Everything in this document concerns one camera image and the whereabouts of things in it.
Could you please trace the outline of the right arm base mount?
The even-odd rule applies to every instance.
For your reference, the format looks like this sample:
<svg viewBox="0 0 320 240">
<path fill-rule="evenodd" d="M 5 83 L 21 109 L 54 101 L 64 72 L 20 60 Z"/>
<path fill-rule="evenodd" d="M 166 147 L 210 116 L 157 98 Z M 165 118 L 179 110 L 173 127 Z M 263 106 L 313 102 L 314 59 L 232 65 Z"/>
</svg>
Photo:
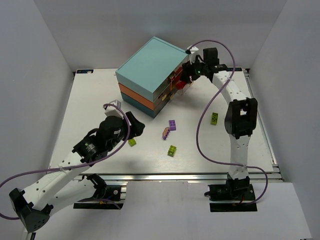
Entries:
<svg viewBox="0 0 320 240">
<path fill-rule="evenodd" d="M 257 212 L 256 196 L 250 178 L 232 179 L 230 176 L 224 184 L 211 184 L 204 193 L 209 198 L 212 213 Z"/>
</svg>

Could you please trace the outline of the small red lego brick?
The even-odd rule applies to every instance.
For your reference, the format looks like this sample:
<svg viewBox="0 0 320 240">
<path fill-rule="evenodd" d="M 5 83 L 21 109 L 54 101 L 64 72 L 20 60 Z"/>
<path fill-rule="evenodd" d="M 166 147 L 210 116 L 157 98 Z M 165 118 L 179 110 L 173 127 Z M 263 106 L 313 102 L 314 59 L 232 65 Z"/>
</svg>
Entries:
<svg viewBox="0 0 320 240">
<path fill-rule="evenodd" d="M 181 81 L 181 82 L 177 83 L 175 85 L 175 87 L 176 87 L 177 90 L 182 90 L 185 87 L 186 84 L 187 84 L 186 82 Z"/>
</svg>

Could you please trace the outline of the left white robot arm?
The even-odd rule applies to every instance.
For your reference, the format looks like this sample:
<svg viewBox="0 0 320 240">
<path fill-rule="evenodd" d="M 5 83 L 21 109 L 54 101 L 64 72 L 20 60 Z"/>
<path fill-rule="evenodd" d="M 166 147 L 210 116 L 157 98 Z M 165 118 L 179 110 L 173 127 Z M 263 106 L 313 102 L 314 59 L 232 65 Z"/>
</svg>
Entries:
<svg viewBox="0 0 320 240">
<path fill-rule="evenodd" d="M 12 207 L 29 233 L 42 228 L 58 211 L 76 202 L 109 202 L 120 200 L 120 188 L 108 186 L 96 173 L 86 175 L 74 187 L 67 184 L 105 158 L 119 142 L 139 137 L 145 125 L 132 112 L 124 117 L 110 115 L 90 130 L 62 160 L 56 171 L 47 173 L 24 189 L 9 193 Z"/>
</svg>

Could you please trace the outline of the purple curved patterned lego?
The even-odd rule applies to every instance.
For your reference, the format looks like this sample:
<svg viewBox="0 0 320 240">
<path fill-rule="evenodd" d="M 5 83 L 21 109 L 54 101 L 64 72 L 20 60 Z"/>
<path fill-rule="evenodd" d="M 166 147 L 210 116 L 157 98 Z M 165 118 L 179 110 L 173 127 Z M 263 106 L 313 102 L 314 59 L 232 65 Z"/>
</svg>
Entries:
<svg viewBox="0 0 320 240">
<path fill-rule="evenodd" d="M 170 128 L 169 128 L 169 127 L 166 127 L 166 128 L 163 130 L 163 132 L 162 132 L 162 139 L 163 139 L 163 140 L 166 140 L 167 137 L 168 137 L 168 135 L 169 135 L 169 133 L 170 133 Z"/>
</svg>

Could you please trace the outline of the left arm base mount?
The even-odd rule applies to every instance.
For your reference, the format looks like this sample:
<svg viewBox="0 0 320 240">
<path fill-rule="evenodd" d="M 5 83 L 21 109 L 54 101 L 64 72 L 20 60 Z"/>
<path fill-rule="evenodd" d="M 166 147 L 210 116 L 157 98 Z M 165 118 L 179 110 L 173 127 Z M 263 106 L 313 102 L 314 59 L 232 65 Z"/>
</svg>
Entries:
<svg viewBox="0 0 320 240">
<path fill-rule="evenodd" d="M 94 194 L 73 204 L 77 210 L 121 210 L 125 201 L 125 187 L 106 183 L 99 175 L 83 175 L 79 182 L 89 180 L 93 183 Z"/>
</svg>

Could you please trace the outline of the clear drawer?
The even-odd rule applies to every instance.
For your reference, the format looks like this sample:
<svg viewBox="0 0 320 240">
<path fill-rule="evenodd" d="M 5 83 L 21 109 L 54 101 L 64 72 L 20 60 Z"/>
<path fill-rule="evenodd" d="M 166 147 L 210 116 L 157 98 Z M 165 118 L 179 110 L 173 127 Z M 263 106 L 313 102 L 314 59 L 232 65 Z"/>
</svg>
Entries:
<svg viewBox="0 0 320 240">
<path fill-rule="evenodd" d="M 180 78 L 182 76 L 183 70 L 176 71 L 173 75 L 171 82 L 170 82 L 170 97 L 172 98 L 175 94 L 183 95 L 191 86 L 192 82 L 187 83 L 181 81 Z"/>
</svg>

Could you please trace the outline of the red curved lego piece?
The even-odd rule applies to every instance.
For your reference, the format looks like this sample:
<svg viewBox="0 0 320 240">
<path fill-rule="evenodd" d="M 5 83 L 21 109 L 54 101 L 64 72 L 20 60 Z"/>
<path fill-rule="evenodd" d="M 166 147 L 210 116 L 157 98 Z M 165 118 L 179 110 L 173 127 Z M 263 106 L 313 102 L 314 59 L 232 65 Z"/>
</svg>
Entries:
<svg viewBox="0 0 320 240">
<path fill-rule="evenodd" d="M 174 79 L 174 80 L 179 79 L 180 76 L 181 76 L 181 74 L 182 74 L 182 71 L 176 72 L 173 79 Z"/>
</svg>

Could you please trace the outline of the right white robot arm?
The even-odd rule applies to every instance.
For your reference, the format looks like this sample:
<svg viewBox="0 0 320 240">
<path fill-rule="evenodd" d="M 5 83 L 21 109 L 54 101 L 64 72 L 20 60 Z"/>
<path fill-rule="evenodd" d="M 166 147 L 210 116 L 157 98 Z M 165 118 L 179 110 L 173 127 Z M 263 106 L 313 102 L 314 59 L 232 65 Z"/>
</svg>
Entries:
<svg viewBox="0 0 320 240">
<path fill-rule="evenodd" d="M 200 57 L 195 46 L 186 52 L 190 59 L 182 65 L 180 81 L 191 84 L 205 76 L 222 94 L 228 104 L 224 118 L 224 127 L 230 139 L 228 176 L 232 180 L 244 180 L 249 176 L 248 146 L 257 125 L 258 102 L 240 90 L 228 67 L 220 64 L 215 47 L 204 49 L 203 57 Z"/>
</svg>

